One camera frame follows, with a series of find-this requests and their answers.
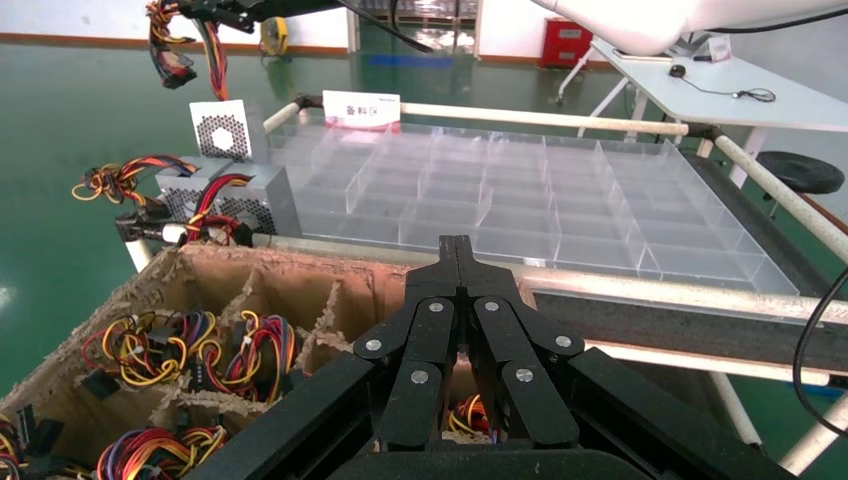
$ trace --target black computer mouse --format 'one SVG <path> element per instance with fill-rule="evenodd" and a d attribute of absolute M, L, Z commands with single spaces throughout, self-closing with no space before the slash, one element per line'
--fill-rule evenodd
<path fill-rule="evenodd" d="M 686 75 L 686 67 L 683 65 L 672 65 L 668 74 L 674 78 L 683 78 L 683 76 Z"/>

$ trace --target cardboard box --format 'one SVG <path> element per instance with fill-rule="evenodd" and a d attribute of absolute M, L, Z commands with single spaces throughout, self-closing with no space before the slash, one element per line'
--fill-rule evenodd
<path fill-rule="evenodd" d="M 169 384 L 121 389 L 100 400 L 81 385 L 92 372 L 81 349 L 115 319 L 151 310 L 211 311 L 226 335 L 242 310 L 284 316 L 304 338 L 296 366 L 312 372 L 403 303 L 410 267 L 384 265 L 271 249 L 188 245 L 167 249 L 139 275 L 116 289 L 70 338 L 0 400 L 10 418 L 27 404 L 36 418 L 65 424 L 53 451 L 88 464 L 129 430 L 173 429 L 188 414 L 193 426 L 223 416 L 231 435 L 270 405 L 218 392 L 190 392 L 188 374 Z M 532 295 L 522 290 L 525 301 Z M 454 372 L 454 398 L 474 389 L 467 360 Z"/>

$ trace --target power supply fan grille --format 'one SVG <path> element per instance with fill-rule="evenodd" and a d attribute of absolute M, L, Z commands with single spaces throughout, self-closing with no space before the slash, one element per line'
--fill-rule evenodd
<path fill-rule="evenodd" d="M 218 207 L 222 215 L 239 219 L 240 216 L 247 214 L 256 218 L 256 221 L 259 223 L 256 233 L 276 234 L 271 210 L 267 206 L 262 205 L 259 200 L 253 198 L 224 198 Z"/>
<path fill-rule="evenodd" d="M 235 115 L 204 115 L 196 128 L 201 155 L 240 162 L 250 158 L 247 125 Z"/>
<path fill-rule="evenodd" d="M 190 205 L 191 210 L 194 211 L 198 198 L 200 198 L 200 192 L 197 190 L 174 188 L 165 195 L 165 203 L 174 220 L 179 223 L 188 223 L 191 218 L 186 211 L 186 205 Z"/>

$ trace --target black cable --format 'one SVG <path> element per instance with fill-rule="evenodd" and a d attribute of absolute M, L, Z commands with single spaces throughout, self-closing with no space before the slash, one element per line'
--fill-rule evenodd
<path fill-rule="evenodd" d="M 663 122 L 663 123 L 665 123 L 665 121 L 666 121 L 667 119 L 668 119 L 668 114 L 667 114 L 667 113 L 665 113 L 665 112 L 663 112 L 663 118 L 662 118 L 662 120 L 660 120 L 660 121 L 661 121 L 661 122 Z M 661 135 L 658 133 L 658 134 L 657 134 L 657 136 L 654 138 L 654 143 L 660 143 L 660 137 L 661 137 Z"/>
<path fill-rule="evenodd" d="M 338 0 L 339 3 L 341 3 L 342 5 L 347 7 L 353 13 L 359 15 L 360 17 L 364 18 L 365 20 L 368 20 L 369 22 L 373 23 L 374 25 L 377 25 L 378 27 L 380 27 L 380 29 L 384 30 L 385 32 L 389 33 L 391 36 L 397 38 L 398 40 L 409 45 L 410 47 L 418 50 L 419 52 L 433 53 L 432 47 L 424 45 L 421 42 L 416 42 L 415 40 L 407 37 L 406 35 L 400 33 L 399 31 L 397 31 L 397 29 L 392 28 L 389 25 L 386 25 L 385 23 L 383 23 L 379 19 L 377 19 L 377 17 L 375 17 L 374 15 L 371 15 L 370 13 L 366 12 L 365 10 L 354 5 L 353 1 L 354 0 Z"/>
<path fill-rule="evenodd" d="M 699 92 L 703 92 L 703 93 L 711 93 L 713 95 L 728 95 L 728 96 L 731 96 L 733 98 L 751 97 L 754 100 L 756 100 L 758 102 L 763 102 L 763 103 L 772 103 L 775 100 L 777 100 L 777 95 L 775 95 L 774 92 L 772 92 L 771 90 L 769 90 L 767 88 L 750 88 L 748 90 L 739 90 L 737 92 L 717 92 L 715 90 L 707 90 L 707 89 L 701 88 L 701 87 L 695 85 L 694 83 L 690 82 L 689 80 L 687 80 L 686 77 L 679 77 L 679 78 L 681 80 L 683 80 L 684 82 L 688 83 L 689 85 L 695 87 L 695 89 L 698 90 Z"/>
<path fill-rule="evenodd" d="M 389 4 L 389 21 L 391 22 L 392 28 L 397 31 L 400 29 L 397 26 L 397 4 L 400 0 L 392 0 Z"/>
<path fill-rule="evenodd" d="M 810 401 L 807 399 L 807 394 L 804 392 L 804 386 L 801 384 L 801 364 L 804 360 L 804 352 L 807 350 L 807 343 L 810 341 L 810 336 L 816 329 L 816 325 L 819 323 L 824 311 L 827 310 L 827 306 L 830 305 L 830 301 L 833 300 L 833 297 L 836 296 L 839 289 L 841 289 L 842 285 L 845 284 L 846 280 L 848 280 L 848 268 L 839 275 L 836 281 L 833 282 L 830 290 L 825 293 L 819 304 L 816 305 L 816 308 L 813 310 L 813 314 L 810 315 L 810 319 L 807 320 L 807 324 L 804 326 L 804 331 L 801 333 L 801 338 L 798 339 L 798 345 L 795 347 L 795 355 L 792 357 L 792 387 L 795 389 L 795 395 L 798 397 L 801 405 L 803 405 L 804 409 L 807 410 L 807 412 L 809 412 L 810 415 L 812 415 L 813 418 L 815 418 L 816 421 L 823 427 L 843 438 L 848 438 L 848 432 L 827 421 L 827 419 L 824 418 L 818 410 L 813 408 Z"/>
<path fill-rule="evenodd" d="M 798 20 L 792 20 L 791 22 L 777 23 L 774 25 L 765 25 L 762 27 L 749 27 L 749 28 L 714 28 L 712 30 L 708 30 L 710 32 L 715 33 L 761 33 L 761 32 L 771 32 L 774 30 L 781 30 L 789 27 L 797 27 L 798 25 L 806 25 L 808 23 L 820 22 L 822 20 L 827 20 L 830 18 L 839 17 L 842 15 L 848 14 L 848 8 L 842 8 L 840 10 L 834 10 L 828 13 L 822 13 L 820 15 L 815 15 L 812 17 L 801 18 Z"/>

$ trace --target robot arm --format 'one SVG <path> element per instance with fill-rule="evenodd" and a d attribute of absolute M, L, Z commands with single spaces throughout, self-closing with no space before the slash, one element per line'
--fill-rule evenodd
<path fill-rule="evenodd" d="M 845 5 L 844 0 L 532 0 L 568 17 L 633 55 L 656 55 L 680 35 L 757 23 Z M 358 8 L 358 0 L 188 0 L 188 18 L 217 21 L 243 31 L 271 17 L 293 17 L 345 6 L 387 32 L 400 35 Z M 411 43 L 421 50 L 420 44 Z"/>
<path fill-rule="evenodd" d="M 845 5 L 844 0 L 532 0 L 633 55 L 657 55 L 680 35 Z"/>

